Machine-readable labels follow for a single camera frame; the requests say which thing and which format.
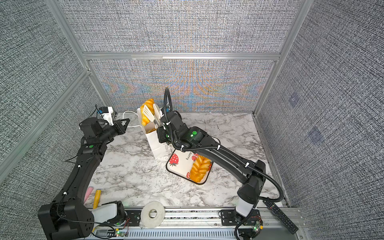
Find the braided bread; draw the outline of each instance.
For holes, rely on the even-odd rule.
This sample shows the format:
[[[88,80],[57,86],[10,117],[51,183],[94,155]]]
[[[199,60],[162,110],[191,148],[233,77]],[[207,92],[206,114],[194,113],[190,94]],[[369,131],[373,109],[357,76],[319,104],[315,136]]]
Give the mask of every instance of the braided bread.
[[[195,162],[193,163],[190,172],[190,179],[194,182],[199,183],[209,170],[210,165],[211,160],[203,156],[198,156]]]
[[[144,115],[143,113],[143,109],[144,109],[144,106],[147,105],[147,107],[149,108],[149,110],[151,111],[151,113],[154,115],[155,114],[155,109],[153,109],[153,104],[155,103],[155,101],[153,100],[153,98],[151,99],[148,99],[143,105],[141,105],[140,107],[140,110],[141,110],[141,125],[145,126],[147,125],[148,123],[150,123],[151,121]]]

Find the tape roll hole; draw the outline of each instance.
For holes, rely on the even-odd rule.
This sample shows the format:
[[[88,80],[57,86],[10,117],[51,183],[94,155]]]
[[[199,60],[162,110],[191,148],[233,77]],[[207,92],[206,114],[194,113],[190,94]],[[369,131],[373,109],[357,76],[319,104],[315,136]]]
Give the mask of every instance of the tape roll hole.
[[[149,211],[148,215],[150,218],[155,218],[157,215],[157,211],[155,209],[152,209],[151,211]]]

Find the white tape roll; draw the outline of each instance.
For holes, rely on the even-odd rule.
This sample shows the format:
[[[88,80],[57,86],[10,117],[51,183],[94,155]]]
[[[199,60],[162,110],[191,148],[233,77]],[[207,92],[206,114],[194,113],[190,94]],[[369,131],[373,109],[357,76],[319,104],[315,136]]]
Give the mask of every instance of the white tape roll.
[[[156,210],[157,214],[155,217],[150,217],[149,213],[152,210]],[[164,209],[164,206],[157,201],[149,202],[147,203],[143,209],[141,210],[141,222],[144,224],[147,228],[155,228],[159,226],[163,220],[164,216],[166,215],[166,211]]]

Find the textured wall panel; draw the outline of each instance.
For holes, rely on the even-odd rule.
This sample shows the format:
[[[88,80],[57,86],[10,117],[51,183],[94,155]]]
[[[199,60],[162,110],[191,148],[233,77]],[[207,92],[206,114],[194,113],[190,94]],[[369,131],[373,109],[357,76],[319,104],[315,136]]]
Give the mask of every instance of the textured wall panel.
[[[85,51],[279,52],[301,1],[59,2]]]
[[[92,60],[118,111],[154,98],[162,106],[168,86],[179,111],[252,111],[273,61]]]
[[[314,239],[383,239],[383,12],[316,0],[259,115]]]
[[[83,68],[43,0],[0,12],[1,161]]]
[[[83,136],[78,124],[95,104],[102,106],[86,79],[0,185],[0,239],[14,239],[15,222],[27,229],[17,239],[46,239],[37,211],[67,180],[73,165],[63,161],[77,153]]]

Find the red strawberry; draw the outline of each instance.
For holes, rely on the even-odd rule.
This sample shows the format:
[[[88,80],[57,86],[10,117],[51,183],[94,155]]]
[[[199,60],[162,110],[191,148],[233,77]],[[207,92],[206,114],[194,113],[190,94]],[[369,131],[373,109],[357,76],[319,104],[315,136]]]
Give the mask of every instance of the red strawberry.
[[[169,160],[171,166],[176,166],[179,163],[179,157],[174,153]]]

